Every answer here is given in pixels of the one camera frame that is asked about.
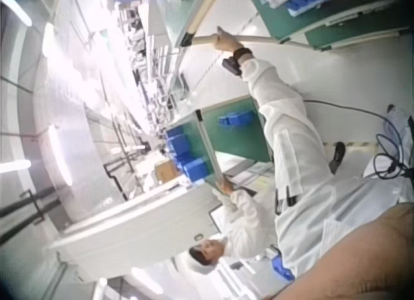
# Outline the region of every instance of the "wristwatch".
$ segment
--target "wristwatch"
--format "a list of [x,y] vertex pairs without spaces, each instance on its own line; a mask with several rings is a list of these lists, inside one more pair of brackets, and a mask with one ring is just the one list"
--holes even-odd
[[233,58],[236,62],[239,62],[239,59],[245,54],[253,54],[253,52],[249,48],[240,48],[233,52]]
[[252,54],[252,51],[249,48],[240,48],[237,49],[233,56],[230,56],[228,59],[223,59],[221,65],[231,72],[233,75],[241,76],[241,69],[239,64],[239,59],[245,54]]

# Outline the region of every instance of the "black shoe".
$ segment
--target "black shoe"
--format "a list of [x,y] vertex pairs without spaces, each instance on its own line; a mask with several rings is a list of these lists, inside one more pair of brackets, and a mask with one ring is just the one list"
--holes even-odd
[[389,113],[390,111],[392,111],[394,108],[395,108],[395,105],[394,104],[389,104],[387,106],[387,113]]
[[343,142],[337,142],[335,145],[335,153],[334,153],[334,161],[337,161],[339,163],[342,162],[345,153],[347,151],[347,148]]

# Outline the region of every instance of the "black cable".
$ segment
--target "black cable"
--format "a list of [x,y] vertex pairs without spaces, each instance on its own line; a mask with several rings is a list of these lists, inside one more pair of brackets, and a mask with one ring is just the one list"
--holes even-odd
[[[323,104],[323,105],[328,105],[328,106],[331,106],[331,107],[347,109],[347,110],[350,110],[350,111],[358,111],[360,113],[370,114],[371,116],[375,116],[375,117],[380,118],[383,121],[387,122],[392,127],[394,132],[396,133],[397,138],[398,138],[398,142],[399,142],[399,146],[396,143],[394,143],[394,141],[392,141],[389,137],[387,137],[383,134],[379,134],[379,133],[376,134],[376,140],[377,140],[379,146],[384,151],[384,153],[378,153],[378,154],[375,155],[374,160],[373,160],[374,173],[368,175],[367,177],[372,177],[372,176],[376,175],[378,178],[380,178],[382,180],[389,180],[389,179],[397,178],[398,176],[403,176],[403,177],[410,178],[411,180],[414,180],[414,178],[413,178],[414,169],[413,168],[409,169],[408,166],[406,166],[404,164],[404,150],[403,150],[401,135],[398,132],[397,128],[394,126],[394,124],[389,119],[387,119],[386,117],[381,116],[380,114],[377,114],[375,112],[367,111],[365,109],[360,109],[360,108],[357,108],[357,107],[343,106],[343,105],[338,105],[338,104],[335,104],[335,103],[318,101],[318,100],[304,100],[304,102]],[[388,153],[387,149],[384,147],[383,143],[381,142],[381,138],[387,140],[389,143],[391,143],[394,146],[394,148],[397,150],[397,158],[395,158],[394,156],[391,156]],[[386,171],[379,171],[376,168],[376,160],[380,156],[385,156],[388,159],[390,159],[390,161],[391,161],[391,165],[388,168],[388,170],[386,170]]]

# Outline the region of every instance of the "green workbench panel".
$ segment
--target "green workbench panel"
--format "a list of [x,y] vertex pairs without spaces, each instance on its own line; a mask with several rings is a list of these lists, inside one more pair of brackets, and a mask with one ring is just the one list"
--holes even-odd
[[[253,110],[256,115],[253,121],[245,127],[223,127],[219,123],[220,116],[249,110]],[[265,135],[252,98],[228,103],[207,111],[202,110],[202,119],[215,151],[262,162],[270,161]]]
[[164,19],[167,34],[172,47],[178,47],[183,38],[182,33],[189,23],[191,15],[194,13],[196,0],[168,1],[157,0],[162,17]]
[[391,8],[360,15],[341,25],[322,26],[305,33],[314,48],[326,48],[332,43],[375,32],[397,30],[412,25],[412,19],[404,5],[396,4]]
[[281,41],[288,40],[293,33],[323,21],[327,17],[375,1],[379,0],[331,0],[322,4],[318,9],[313,8],[297,17],[292,17],[284,5],[272,9],[268,3],[262,5],[260,0],[252,0],[270,35]]
[[197,128],[196,119],[192,118],[190,121],[182,124],[182,130],[191,145],[191,153],[193,156],[195,158],[202,158],[207,163],[209,174],[213,174],[214,170],[212,161],[208,157],[206,146],[204,145],[200,132]]

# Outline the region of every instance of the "metal frame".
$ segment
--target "metal frame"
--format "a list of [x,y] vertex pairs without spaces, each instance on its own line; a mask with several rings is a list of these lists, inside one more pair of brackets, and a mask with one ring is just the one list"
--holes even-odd
[[217,179],[218,182],[221,182],[223,180],[223,172],[221,171],[219,162],[217,161],[217,157],[215,156],[215,153],[214,153],[213,145],[210,142],[210,138],[208,137],[206,127],[204,126],[201,111],[199,109],[197,109],[193,113],[193,116],[195,117],[195,121],[197,123],[197,128],[200,132],[201,139],[204,143],[204,146],[206,146],[208,158],[212,162],[212,166],[213,166],[213,170],[214,170],[216,179]]
[[[265,120],[260,115],[260,113],[259,113],[259,107],[257,106],[257,102],[256,102],[256,100],[251,95],[245,95],[245,96],[241,96],[241,97],[238,97],[238,98],[233,98],[231,100],[227,100],[225,102],[221,102],[221,103],[218,103],[218,104],[215,104],[215,105],[212,105],[212,106],[208,106],[208,107],[205,107],[205,108],[200,109],[200,110],[201,110],[201,113],[203,114],[205,112],[212,111],[212,110],[214,110],[216,108],[219,108],[219,107],[222,107],[222,106],[225,106],[225,105],[229,105],[229,104],[232,104],[232,103],[236,103],[236,102],[239,102],[239,101],[247,100],[249,98],[252,98],[253,99],[253,102],[254,102],[254,105],[255,105],[255,108],[256,108],[256,111],[257,111],[257,115],[259,117],[260,125],[261,125],[262,129],[264,130],[264,128],[265,128]],[[269,146],[267,140],[266,140],[266,147],[267,147],[267,152],[268,152],[270,161],[273,161],[273,150]]]

